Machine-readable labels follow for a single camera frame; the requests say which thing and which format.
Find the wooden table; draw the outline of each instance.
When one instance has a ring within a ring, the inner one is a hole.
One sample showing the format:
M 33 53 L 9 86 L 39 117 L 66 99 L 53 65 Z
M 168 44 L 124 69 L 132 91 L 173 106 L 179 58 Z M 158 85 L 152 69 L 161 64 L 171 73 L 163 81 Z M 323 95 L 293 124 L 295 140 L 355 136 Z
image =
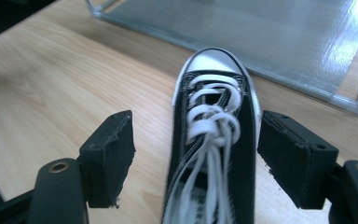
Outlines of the wooden table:
M 91 17 L 61 0 L 0 35 L 0 191 L 34 187 L 38 169 L 76 158 L 111 114 L 133 112 L 137 149 L 120 209 L 89 209 L 90 223 L 159 223 L 171 155 L 174 83 L 192 52 Z M 254 77 L 262 109 L 296 119 L 358 160 L 358 117 Z M 257 158 L 255 223 L 327 223 L 301 211 Z

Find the shoe toe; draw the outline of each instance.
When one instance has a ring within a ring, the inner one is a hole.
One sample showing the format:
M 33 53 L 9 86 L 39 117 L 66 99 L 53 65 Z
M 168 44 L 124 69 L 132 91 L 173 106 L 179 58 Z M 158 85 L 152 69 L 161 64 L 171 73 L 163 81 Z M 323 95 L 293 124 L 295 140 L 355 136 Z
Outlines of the shoe toe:
M 186 72 L 217 70 L 241 74 L 242 71 L 226 52 L 220 49 L 206 49 L 189 63 Z

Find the sneaker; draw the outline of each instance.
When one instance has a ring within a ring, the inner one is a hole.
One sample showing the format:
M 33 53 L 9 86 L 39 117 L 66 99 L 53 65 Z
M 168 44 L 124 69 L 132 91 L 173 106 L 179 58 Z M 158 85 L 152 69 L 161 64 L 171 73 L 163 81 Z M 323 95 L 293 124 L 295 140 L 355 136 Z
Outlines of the sneaker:
M 253 223 L 260 109 L 240 61 L 223 49 L 187 60 L 173 96 L 162 223 Z

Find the black plastic bracket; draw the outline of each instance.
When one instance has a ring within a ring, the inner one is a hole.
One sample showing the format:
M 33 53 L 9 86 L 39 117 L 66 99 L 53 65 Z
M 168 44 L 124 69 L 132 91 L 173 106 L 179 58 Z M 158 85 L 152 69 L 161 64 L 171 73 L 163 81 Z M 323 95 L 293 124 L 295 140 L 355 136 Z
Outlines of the black plastic bracket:
M 117 197 L 134 153 L 130 110 L 107 118 L 83 144 L 77 160 L 89 207 L 118 207 Z
M 295 205 L 322 209 L 332 224 L 358 223 L 358 161 L 336 163 L 338 150 L 295 120 L 271 111 L 262 119 L 258 153 Z
M 89 223 L 76 160 L 53 161 L 39 170 L 27 223 Z
M 270 173 L 303 209 L 322 209 L 324 175 L 336 165 L 338 149 L 295 120 L 271 111 L 262 119 L 258 153 Z

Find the shoelace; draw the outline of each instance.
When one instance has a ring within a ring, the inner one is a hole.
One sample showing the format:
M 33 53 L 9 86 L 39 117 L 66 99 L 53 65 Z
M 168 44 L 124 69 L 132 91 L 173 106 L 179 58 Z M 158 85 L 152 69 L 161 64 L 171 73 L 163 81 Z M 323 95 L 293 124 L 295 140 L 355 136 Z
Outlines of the shoelace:
M 233 112 L 241 106 L 241 95 L 238 82 L 231 77 L 219 75 L 202 75 L 195 77 L 189 88 L 194 88 L 200 82 L 218 81 L 205 84 L 203 88 L 189 97 L 191 109 L 187 113 L 187 141 L 204 135 L 202 146 L 185 164 L 179 174 L 172 192 L 175 193 L 180 177 L 186 167 L 193 161 L 195 165 L 182 190 L 179 202 L 179 223 L 186 223 L 190 204 L 191 191 L 202 164 L 207 164 L 208 188 L 205 197 L 205 220 L 213 223 L 217 208 L 217 223 L 232 223 L 230 200 L 228 197 L 228 169 L 231 146 L 238 141 L 241 127 Z M 229 99 L 225 108 L 217 103 L 214 105 L 196 105 L 197 99 L 203 95 L 220 94 L 229 91 Z

